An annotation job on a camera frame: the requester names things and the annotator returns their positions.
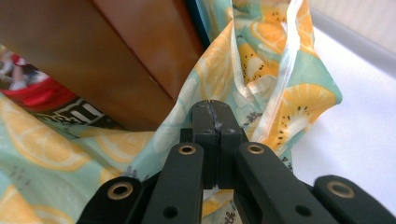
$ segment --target black plastic bracket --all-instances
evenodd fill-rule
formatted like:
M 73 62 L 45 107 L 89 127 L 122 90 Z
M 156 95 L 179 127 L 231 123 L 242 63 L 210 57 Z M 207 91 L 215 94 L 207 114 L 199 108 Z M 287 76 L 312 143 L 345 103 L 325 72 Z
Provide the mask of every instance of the black plastic bracket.
M 78 223 L 200 223 L 203 190 L 218 186 L 234 189 L 244 224 L 396 224 L 349 180 L 323 176 L 313 188 L 299 181 L 269 147 L 248 142 L 228 105 L 202 101 L 191 113 L 192 129 L 180 130 L 160 173 L 106 182 Z

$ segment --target lemon print fabric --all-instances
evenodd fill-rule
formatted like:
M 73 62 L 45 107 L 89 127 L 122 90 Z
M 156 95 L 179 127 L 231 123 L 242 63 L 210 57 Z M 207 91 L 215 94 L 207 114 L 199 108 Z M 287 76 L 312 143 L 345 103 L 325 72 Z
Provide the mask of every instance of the lemon print fabric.
M 292 146 L 342 100 L 315 53 L 308 1 L 197 4 L 211 44 L 156 132 L 89 126 L 60 132 L 0 95 L 1 223 L 75 223 L 107 180 L 157 174 L 180 129 L 191 127 L 191 107 L 203 100 L 228 104 L 248 139 L 270 147 L 292 170 Z M 231 190 L 203 205 L 205 224 L 241 223 Z
M 335 96 L 315 84 L 287 88 L 276 112 L 268 137 L 262 141 L 277 150 L 300 131 L 307 131 L 328 105 L 335 104 Z
M 45 168 L 63 171 L 77 170 L 89 160 L 78 146 L 11 102 L 0 101 L 0 109 L 2 120 L 7 121 L 8 134 L 25 159 Z

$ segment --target white surface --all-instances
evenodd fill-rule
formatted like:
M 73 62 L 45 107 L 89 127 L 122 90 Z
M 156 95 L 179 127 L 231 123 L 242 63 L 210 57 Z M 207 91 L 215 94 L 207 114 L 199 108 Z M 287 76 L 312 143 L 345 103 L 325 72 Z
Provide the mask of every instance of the white surface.
M 396 215 L 396 71 L 386 74 L 315 30 L 316 49 L 344 100 L 292 150 L 294 173 L 313 185 L 340 175 Z
M 345 27 L 396 53 L 396 1 L 310 0 L 309 5 Z

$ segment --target wooden cabinet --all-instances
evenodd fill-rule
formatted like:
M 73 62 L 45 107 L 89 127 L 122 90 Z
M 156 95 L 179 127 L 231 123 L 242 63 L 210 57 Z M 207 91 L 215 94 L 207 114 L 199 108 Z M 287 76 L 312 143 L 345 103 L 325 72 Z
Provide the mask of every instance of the wooden cabinet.
M 176 0 L 3 0 L 0 43 L 134 131 L 158 127 L 204 51 Z

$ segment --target brass rivet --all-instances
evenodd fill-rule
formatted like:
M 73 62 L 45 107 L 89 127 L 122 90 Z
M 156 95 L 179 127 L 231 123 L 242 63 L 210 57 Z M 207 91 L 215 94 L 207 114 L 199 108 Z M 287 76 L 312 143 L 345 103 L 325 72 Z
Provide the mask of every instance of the brass rivet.
M 264 148 L 259 145 L 251 145 L 247 147 L 247 151 L 253 154 L 262 154 L 264 152 Z
M 134 187 L 131 183 L 126 181 L 121 181 L 118 183 L 113 184 L 107 191 L 108 198 L 112 200 L 121 200 L 129 195 L 134 191 Z
M 183 155 L 190 155 L 195 152 L 195 147 L 193 146 L 182 146 L 178 149 L 178 152 Z
M 353 191 L 350 186 L 340 181 L 330 181 L 329 183 L 327 183 L 327 189 L 331 193 L 341 198 L 351 199 L 355 197 L 355 191 Z

